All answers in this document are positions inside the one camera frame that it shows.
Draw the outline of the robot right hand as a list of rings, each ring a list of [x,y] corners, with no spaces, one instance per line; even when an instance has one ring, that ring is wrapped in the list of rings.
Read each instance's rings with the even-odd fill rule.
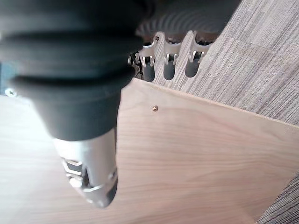
[[[156,32],[213,42],[238,0],[3,0],[0,60],[15,69],[10,84],[29,98],[54,140],[71,186],[105,208],[114,199],[121,90],[139,52],[153,63]]]

